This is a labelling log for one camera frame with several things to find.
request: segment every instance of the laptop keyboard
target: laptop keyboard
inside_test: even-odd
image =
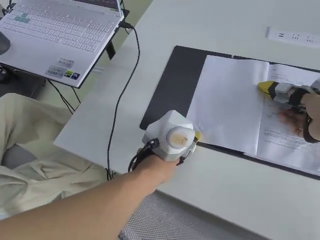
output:
[[[21,5],[0,21],[0,28],[89,52],[96,51],[110,27],[105,22]]]

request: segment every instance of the beige pants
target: beige pants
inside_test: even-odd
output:
[[[54,140],[70,118],[63,108],[7,94],[0,98],[0,161],[14,144]],[[90,189],[106,170],[64,150],[21,165],[0,166],[0,220]]]

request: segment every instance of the power strip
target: power strip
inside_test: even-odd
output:
[[[303,45],[307,47],[320,48],[320,35],[297,31],[282,31],[273,27],[266,30],[267,39],[284,43]]]

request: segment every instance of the white laptop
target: white laptop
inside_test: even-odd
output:
[[[123,19],[119,0],[20,0],[0,20],[0,63],[79,88]]]

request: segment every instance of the document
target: document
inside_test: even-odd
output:
[[[257,153],[269,63],[207,56],[187,118],[207,144]]]
[[[261,93],[264,81],[311,86],[320,73],[258,60],[207,56],[187,118],[201,142],[320,175],[320,144],[307,143],[279,121],[288,108]]]

